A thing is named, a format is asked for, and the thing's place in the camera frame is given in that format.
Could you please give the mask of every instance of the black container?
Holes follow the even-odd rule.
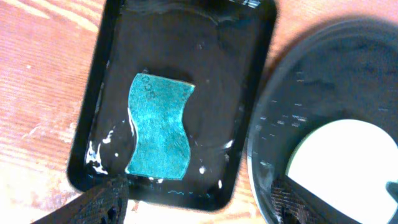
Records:
[[[278,223],[283,209],[300,213],[289,194],[287,207],[275,205],[272,186],[287,178],[290,156],[313,130],[339,119],[358,119],[379,126],[398,142],[397,27],[375,19],[348,19],[305,36],[274,70],[251,120],[249,177],[267,223]],[[328,223],[355,222],[313,195],[308,198]],[[398,212],[391,220],[396,222]]]
[[[196,85],[183,116],[191,161],[181,181],[127,175],[130,199],[209,211],[224,207],[275,17],[271,0],[106,1],[68,164],[72,185],[86,191],[124,173],[135,146],[127,95],[134,76],[145,70]],[[104,175],[85,156],[109,130],[112,142],[101,146]]]

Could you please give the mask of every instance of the round black plate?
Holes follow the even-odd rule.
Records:
[[[267,223],[278,222],[272,182],[285,175],[291,153],[307,134],[331,121],[358,119],[398,142],[397,114],[395,26],[355,19],[301,41],[267,82],[249,129],[251,187]]]

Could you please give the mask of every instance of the rectangular black tray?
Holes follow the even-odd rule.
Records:
[[[191,160],[182,180],[127,175],[130,199],[213,211],[230,200],[276,18],[273,1],[108,0],[68,164],[86,191],[124,174],[135,140],[127,96],[137,73],[193,83],[183,125]],[[101,146],[107,175],[86,163]]]

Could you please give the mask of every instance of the wood grain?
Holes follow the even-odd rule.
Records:
[[[0,0],[0,210],[29,223],[78,193],[65,175],[104,0]],[[267,65],[316,24],[347,15],[398,22],[398,1],[279,0]],[[246,160],[216,213],[129,203],[126,223],[264,223]]]

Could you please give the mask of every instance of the white round object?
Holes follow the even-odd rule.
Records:
[[[309,134],[290,158],[287,176],[360,223],[388,223],[397,202],[398,146],[381,128],[353,119]]]

